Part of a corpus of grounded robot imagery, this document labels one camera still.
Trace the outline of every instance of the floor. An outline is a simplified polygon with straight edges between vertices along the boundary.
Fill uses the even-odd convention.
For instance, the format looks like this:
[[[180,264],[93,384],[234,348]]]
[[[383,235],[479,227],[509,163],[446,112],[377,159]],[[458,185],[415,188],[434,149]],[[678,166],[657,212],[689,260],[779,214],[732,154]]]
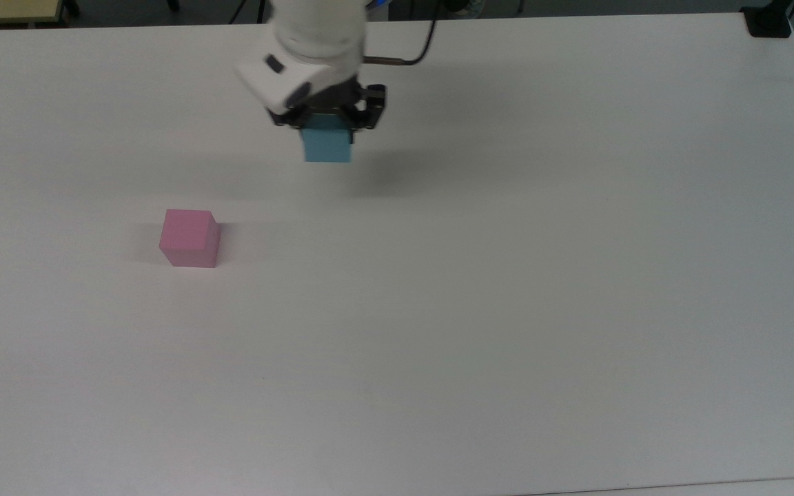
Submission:
[[[170,12],[166,0],[78,0],[82,13],[76,28],[116,25],[226,24],[241,0],[181,0],[180,12]],[[742,6],[763,6],[768,0],[526,0],[523,17],[596,16],[686,12],[737,12]],[[428,19],[435,0],[393,0],[390,19]],[[488,0],[483,18],[516,15],[519,0]],[[256,22],[259,0],[246,0],[236,23]]]

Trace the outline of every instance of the blue cube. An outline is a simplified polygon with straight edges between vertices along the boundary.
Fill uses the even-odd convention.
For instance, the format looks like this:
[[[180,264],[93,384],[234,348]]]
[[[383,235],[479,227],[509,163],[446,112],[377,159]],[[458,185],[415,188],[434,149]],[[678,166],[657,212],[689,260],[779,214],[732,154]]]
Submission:
[[[300,133],[305,161],[351,161],[351,132],[340,116],[314,114]]]

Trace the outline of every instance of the black mount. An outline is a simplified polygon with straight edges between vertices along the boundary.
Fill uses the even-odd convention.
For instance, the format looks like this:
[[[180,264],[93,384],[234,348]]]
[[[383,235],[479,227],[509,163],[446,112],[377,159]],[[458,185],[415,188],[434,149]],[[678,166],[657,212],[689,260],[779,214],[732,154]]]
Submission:
[[[302,129],[314,114],[334,114],[341,117],[351,132],[361,129],[374,129],[385,111],[385,85],[368,85],[364,88],[357,82],[357,76],[348,81],[333,85],[324,91],[306,98],[290,107],[283,115],[268,112],[275,125],[288,125],[293,129]],[[365,102],[363,109],[357,104]]]
[[[786,10],[792,0],[772,0],[764,7],[743,7],[746,28],[755,38],[788,38],[792,28],[788,25]]]

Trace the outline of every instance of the robotic arm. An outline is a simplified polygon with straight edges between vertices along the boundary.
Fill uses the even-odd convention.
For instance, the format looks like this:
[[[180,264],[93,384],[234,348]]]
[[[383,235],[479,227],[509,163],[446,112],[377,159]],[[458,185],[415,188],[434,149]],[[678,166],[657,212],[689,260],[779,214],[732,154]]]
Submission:
[[[357,81],[368,0],[271,1],[273,19],[238,73],[275,125],[302,130],[324,116],[343,125],[353,143],[385,109],[385,86]]]

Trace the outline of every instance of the pink cube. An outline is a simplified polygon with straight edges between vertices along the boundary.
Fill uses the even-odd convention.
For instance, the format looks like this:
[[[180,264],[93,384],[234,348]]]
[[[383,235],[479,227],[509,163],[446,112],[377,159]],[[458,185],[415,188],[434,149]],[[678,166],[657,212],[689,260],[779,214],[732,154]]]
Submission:
[[[158,248],[174,267],[216,267],[220,226],[210,211],[168,208]]]

